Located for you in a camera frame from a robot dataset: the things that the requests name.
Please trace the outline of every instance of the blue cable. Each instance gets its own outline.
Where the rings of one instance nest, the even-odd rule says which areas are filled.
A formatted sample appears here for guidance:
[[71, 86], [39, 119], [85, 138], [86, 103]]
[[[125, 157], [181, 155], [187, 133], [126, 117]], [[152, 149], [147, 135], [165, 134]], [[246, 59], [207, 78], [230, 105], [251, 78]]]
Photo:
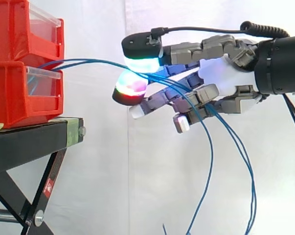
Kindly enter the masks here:
[[165, 224], [162, 224], [162, 229], [163, 229], [163, 233], [164, 233], [165, 235], [167, 235], [167, 230], [166, 230], [166, 226], [165, 226]]
[[[74, 66], [83, 65], [83, 64], [90, 64], [90, 63], [98, 63], [98, 62], [97, 62], [97, 60], [90, 59], [88, 61], [83, 61], [83, 62], [79, 62], [79, 63], [74, 63], [74, 64], [60, 66], [60, 67], [57, 67], [57, 68], [53, 69], [52, 71], [64, 70], [64, 69], [71, 68], [71, 67], [74, 67]], [[163, 81], [168, 81], [168, 82], [170, 82], [170, 84], [175, 84], [176, 87], [178, 87], [178, 88], [180, 88], [182, 90], [185, 90], [187, 92], [190, 92], [191, 91], [187, 86], [185, 86], [185, 85], [183, 85], [183, 84], [181, 84], [179, 82], [176, 82], [176, 81], [174, 81], [172, 79], [169, 79], [167, 77], [163, 77], [163, 76], [159, 76], [159, 75], [154, 75], [154, 74], [149, 74], [149, 73], [146, 73], [144, 75], [149, 76], [149, 77], [153, 77], [153, 78], [159, 78], [160, 80], [163, 80]]]
[[[58, 64], [58, 63], [61, 63], [61, 62], [63, 62], [63, 61], [55, 61], [53, 63]], [[110, 61], [105, 61], [105, 60], [88, 59], [86, 61], [82, 61], [82, 62], [79, 62], [79, 63], [74, 63], [74, 64], [69, 64], [69, 65], [64, 65], [64, 66], [57, 67], [57, 68], [53, 69], [53, 71], [64, 70], [64, 69], [71, 68], [71, 67], [74, 67], [74, 66], [83, 65], [83, 64], [90, 64], [90, 63], [105, 63], [105, 64], [110, 64], [111, 62]], [[47, 63], [45, 65], [42, 65], [41, 68], [44, 68], [44, 67], [46, 67], [48, 65], [49, 65], [49, 63]], [[114, 63], [114, 62], [113, 62], [113, 65], [114, 66], [118, 66], [118, 67], [123, 68], [123, 69], [128, 69], [128, 67], [126, 67], [124, 65], [121, 65], [121, 64]], [[149, 77], [160, 78], [163, 81], [170, 81], [172, 84], [175, 84], [180, 89], [183, 89], [183, 90], [188, 91], [188, 92], [191, 91], [187, 86], [185, 86], [185, 85], [183, 85], [183, 84], [181, 84], [179, 82], [176, 82], [176, 81], [174, 81], [172, 79], [169, 79], [167, 77], [162, 77], [162, 76], [153, 75], [153, 74], [145, 74], [145, 75], [147, 75]]]
[[[219, 115], [213, 108], [212, 105], [207, 105], [206, 108], [217, 117], [217, 119], [225, 126], [225, 128], [228, 130], [229, 134], [231, 135], [232, 139], [234, 140], [236, 147], [238, 148], [243, 161], [245, 162], [246, 166], [248, 167], [248, 170], [250, 172], [250, 177], [251, 177], [251, 181], [252, 181], [252, 185], [251, 185], [251, 191], [252, 191], [252, 198], [251, 198], [251, 204], [250, 204], [250, 219], [248, 222], [248, 226], [246, 228], [245, 231], [245, 235], [248, 235], [249, 232], [251, 231], [254, 222], [255, 222], [255, 218], [256, 218], [256, 211], [257, 211], [257, 196], [256, 196], [256, 189], [255, 189], [255, 182], [254, 182], [254, 173], [251, 167], [251, 163], [250, 163], [250, 158], [249, 155], [247, 153], [247, 150], [242, 142], [242, 140], [239, 138], [239, 136], [236, 134], [236, 132], [229, 126], [229, 124], [221, 117], [221, 115]], [[241, 144], [243, 151], [246, 155], [246, 159], [242, 153], [242, 150], [238, 144], [238, 142], [236, 141], [235, 137], [238, 139], [239, 143]]]
[[[73, 67], [73, 66], [77, 66], [77, 65], [82, 65], [82, 64], [89, 64], [89, 63], [104, 63], [104, 64], [110, 64], [110, 65], [113, 65], [113, 66], [117, 66], [117, 67], [120, 67], [120, 68], [123, 68], [123, 69], [127, 69], [128, 70], [128, 67], [127, 66], [124, 66], [124, 65], [121, 65], [121, 64], [118, 64], [118, 63], [115, 63], [115, 62], [111, 62], [111, 61], [107, 61], [107, 60], [98, 60], [98, 59], [66, 59], [66, 60], [57, 60], [57, 61], [51, 61], [49, 63], [46, 63], [46, 64], [43, 64], [41, 66], [39, 66], [38, 68], [42, 69], [46, 66], [49, 66], [49, 65], [53, 65], [53, 64], [59, 64], [59, 63], [62, 63], [62, 62], [70, 62], [70, 61], [81, 61], [79, 63], [74, 63], [74, 64], [70, 64], [70, 65], [64, 65], [64, 66], [61, 66], [61, 67], [57, 67], [55, 69], [53, 69], [53, 71], [59, 71], [59, 70], [63, 70], [63, 69], [66, 69], [66, 68], [70, 68], [70, 67]], [[153, 74], [145, 74], [146, 76], [149, 76], [149, 77], [153, 77], [155, 79], [159, 78], [160, 80], [163, 80], [163, 81], [167, 81], [168, 83], [170, 84], [174, 84], [176, 85], [176, 87], [186, 91], [186, 92], [190, 92], [191, 89], [188, 88], [187, 86], [177, 82], [177, 81], [174, 81], [172, 79], [169, 79], [169, 78], [166, 78], [166, 77], [161, 77], [159, 75], [153, 75]]]
[[[105, 61], [105, 60], [93, 60], [93, 59], [67, 59], [67, 60], [61, 60], [61, 61], [53, 61], [53, 62], [49, 62], [45, 65], [42, 65], [40, 68], [43, 68], [45, 66], [48, 66], [48, 65], [52, 65], [52, 64], [56, 64], [56, 63], [61, 63], [61, 62], [69, 62], [69, 61], [81, 61], [80, 63], [75, 63], [75, 64], [70, 64], [70, 65], [65, 65], [65, 66], [61, 66], [61, 67], [58, 67], [58, 68], [55, 68], [54, 71], [57, 71], [57, 70], [63, 70], [63, 69], [66, 69], [66, 68], [70, 68], [70, 67], [73, 67], [73, 66], [77, 66], [77, 65], [81, 65], [81, 64], [87, 64], [87, 63], [105, 63], [105, 64], [110, 64], [110, 65], [114, 65], [114, 66], [117, 66], [117, 67], [120, 67], [120, 68], [124, 68], [124, 69], [128, 69], [128, 67], [124, 66], [124, 65], [121, 65], [121, 64], [118, 64], [118, 63], [115, 63], [115, 62], [110, 62], [110, 61]], [[186, 86], [185, 87], [182, 87], [183, 84], [180, 84], [176, 81], [173, 81], [171, 79], [168, 79], [168, 78], [165, 78], [165, 77], [161, 77], [161, 76], [158, 76], [158, 75], [152, 75], [152, 74], [140, 74], [140, 73], [136, 73], [138, 74], [139, 76], [143, 77], [146, 79], [146, 76], [148, 76], [148, 80], [151, 80], [151, 81], [154, 81], [154, 82], [158, 82], [160, 84], [163, 84], [163, 85], [166, 85], [168, 87], [170, 87], [171, 89], [175, 90], [177, 93], [179, 93], [190, 105], [191, 107], [194, 109], [195, 111], [195, 114], [197, 115], [197, 117], [199, 118], [202, 126], [204, 127], [204, 130], [205, 132], [207, 133], [207, 136], [208, 136], [208, 140], [209, 140], [209, 143], [210, 143], [210, 150], [211, 150], [211, 161], [210, 161], [210, 168], [209, 168], [209, 173], [208, 173], [208, 178], [207, 178], [207, 182], [206, 182], [206, 186], [205, 186], [205, 189], [204, 189], [204, 192], [203, 192], [203, 195], [200, 199], [200, 202], [195, 210], [195, 213], [193, 215], [193, 218], [192, 218], [192, 221], [191, 221], [191, 224], [188, 228], [188, 231], [187, 231], [187, 235], [190, 235], [190, 230], [194, 224], [194, 221], [196, 219], [196, 216], [199, 212], [199, 209], [204, 201], [204, 198], [207, 194], [207, 191], [208, 191], [208, 187], [209, 187], [209, 183], [210, 183], [210, 178], [211, 178], [211, 174], [212, 174], [212, 168], [213, 168], [213, 160], [214, 160], [214, 154], [213, 154], [213, 144], [212, 144], [212, 139], [211, 139], [211, 136], [210, 136], [210, 133], [206, 127], [206, 125], [204, 124], [203, 122], [203, 119], [201, 118], [199, 112], [197, 111], [197, 109], [195, 108], [195, 106], [192, 104], [192, 102], [184, 95], [182, 94], [181, 91], [179, 91], [176, 87], [180, 88], [180, 89], [183, 89], [185, 90], [186, 92], [190, 92], [191, 90], [189, 88], [187, 88]], [[254, 224], [254, 221], [255, 221], [255, 215], [256, 213], [254, 213], [254, 215], [252, 216], [252, 205], [254, 203], [254, 198], [255, 198], [255, 207], [256, 207], [256, 193], [255, 193], [255, 186], [254, 186], [254, 179], [253, 179], [253, 172], [252, 172], [252, 168], [250, 166], [250, 160], [249, 160], [249, 157], [248, 157], [248, 154], [247, 154], [247, 151], [242, 143], [242, 141], [240, 140], [240, 138], [237, 136], [237, 134], [233, 131], [233, 129], [226, 123], [226, 121], [224, 121], [224, 119], [222, 119], [222, 117], [216, 113], [216, 111], [214, 111], [213, 109], [209, 108], [211, 110], [211, 112], [224, 124], [224, 126], [226, 127], [226, 129], [229, 131], [231, 137], [233, 138], [234, 142], [236, 143], [236, 146], [238, 147], [238, 150], [239, 152], [241, 153], [241, 156], [245, 162], [245, 164], [248, 166], [248, 169], [250, 171], [250, 174], [251, 174], [251, 178], [252, 178], [252, 203], [251, 203], [251, 214], [250, 214], [250, 220], [249, 220], [249, 223], [248, 223], [248, 227], [246, 229], [246, 235], [250, 232], [253, 224]], [[244, 149], [244, 152], [247, 156], [247, 160], [244, 158], [244, 155], [236, 141], [236, 139], [234, 138], [233, 134], [238, 138], [240, 144], [242, 145], [243, 149]]]
[[[117, 67], [120, 67], [120, 68], [123, 68], [123, 69], [129, 69], [128, 67], [124, 66], [124, 65], [121, 65], [121, 64], [118, 64], [118, 63], [115, 63], [115, 62], [110, 62], [110, 61], [105, 61], [105, 60], [91, 60], [90, 59], [68, 59], [68, 60], [60, 60], [60, 61], [52, 61], [52, 62], [49, 62], [47, 64], [44, 64], [42, 65], [40, 68], [43, 68], [45, 66], [48, 66], [48, 65], [52, 65], [52, 64], [56, 64], [56, 63], [61, 63], [61, 62], [69, 62], [69, 61], [88, 61], [87, 63], [105, 63], [105, 64], [110, 64], [110, 65], [114, 65], [114, 66], [117, 66]], [[62, 67], [59, 67], [57, 68], [56, 70], [58, 69], [65, 69], [65, 68], [69, 68], [69, 67], [72, 67], [73, 65], [67, 65], [67, 66], [62, 66]], [[157, 82], [157, 83], [160, 83], [160, 84], [163, 84], [163, 85], [166, 85], [168, 86], [169, 88], [175, 90], [178, 94], [180, 94], [189, 104], [190, 106], [193, 108], [196, 116], [198, 117], [200, 123], [202, 124], [206, 134], [207, 134], [207, 137], [208, 137], [208, 141], [209, 141], [209, 144], [210, 144], [210, 152], [211, 152], [211, 159], [210, 159], [210, 167], [209, 167], [209, 173], [208, 173], [208, 178], [207, 178], [207, 181], [206, 181], [206, 185], [205, 185], [205, 189], [204, 189], [204, 192], [202, 194], [202, 197], [200, 199], [200, 202], [198, 203], [197, 207], [196, 207], [196, 210], [195, 210], [195, 213], [193, 215], [193, 218], [192, 218], [192, 221], [191, 221], [191, 224], [189, 226], [189, 230], [188, 230], [188, 233], [189, 231], [191, 230], [192, 226], [193, 226], [193, 223], [196, 219], [196, 216], [199, 212], [199, 209], [204, 201], [204, 198], [207, 194], [207, 191], [208, 191], [208, 187], [209, 187], [209, 183], [210, 183], [210, 179], [211, 179], [211, 174], [212, 174], [212, 169], [213, 169], [213, 162], [214, 162], [214, 150], [213, 150], [213, 142], [212, 142], [212, 139], [211, 139], [211, 136], [210, 136], [210, 133], [208, 131], [208, 128], [206, 127], [206, 125], [204, 124], [203, 122], [203, 119], [201, 117], [201, 115], [199, 114], [199, 112], [197, 111], [197, 109], [195, 108], [194, 104], [189, 100], [188, 97], [186, 97], [180, 90], [178, 90], [178, 88], [174, 87], [173, 84], [170, 84], [168, 83], [167, 81], [164, 81], [164, 80], [160, 80], [159, 79], [159, 76], [153, 76], [151, 74], [148, 74], [148, 75], [142, 75], [140, 73], [136, 73], [138, 74], [139, 76], [143, 77], [146, 79], [146, 76], [148, 76], [148, 80], [151, 80], [151, 81], [154, 81], [154, 82]]]

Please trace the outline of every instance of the metal rod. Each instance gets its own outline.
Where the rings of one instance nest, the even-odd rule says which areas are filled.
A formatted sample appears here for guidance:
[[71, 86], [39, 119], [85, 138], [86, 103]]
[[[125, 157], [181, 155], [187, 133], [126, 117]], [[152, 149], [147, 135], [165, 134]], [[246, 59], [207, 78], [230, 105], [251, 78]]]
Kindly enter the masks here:
[[0, 210], [0, 222], [18, 223], [15, 217], [7, 210]]

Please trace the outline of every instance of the red plastic storage bin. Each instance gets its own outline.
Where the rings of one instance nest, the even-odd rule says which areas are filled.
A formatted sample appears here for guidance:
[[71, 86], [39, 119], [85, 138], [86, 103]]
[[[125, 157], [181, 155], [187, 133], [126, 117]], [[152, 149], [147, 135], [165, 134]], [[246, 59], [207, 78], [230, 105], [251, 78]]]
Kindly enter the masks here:
[[0, 0], [0, 62], [22, 61], [37, 68], [63, 59], [63, 20], [54, 18], [27, 0]]
[[0, 63], [0, 127], [40, 124], [63, 113], [63, 74]]

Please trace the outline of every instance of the red warning label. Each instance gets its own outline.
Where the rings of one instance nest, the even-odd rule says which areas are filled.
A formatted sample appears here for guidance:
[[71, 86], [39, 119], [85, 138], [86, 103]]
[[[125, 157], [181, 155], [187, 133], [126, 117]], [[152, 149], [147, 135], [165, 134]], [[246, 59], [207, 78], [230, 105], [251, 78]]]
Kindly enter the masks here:
[[47, 198], [50, 198], [51, 192], [54, 188], [54, 181], [52, 181], [50, 178], [47, 180], [45, 187], [43, 189], [43, 193]]

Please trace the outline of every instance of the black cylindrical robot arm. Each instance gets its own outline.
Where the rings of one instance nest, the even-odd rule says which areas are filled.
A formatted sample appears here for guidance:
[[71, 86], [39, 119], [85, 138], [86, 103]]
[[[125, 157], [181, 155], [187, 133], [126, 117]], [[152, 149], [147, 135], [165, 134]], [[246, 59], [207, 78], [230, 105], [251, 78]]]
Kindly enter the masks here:
[[257, 87], [262, 94], [295, 92], [295, 37], [259, 43], [255, 66]]

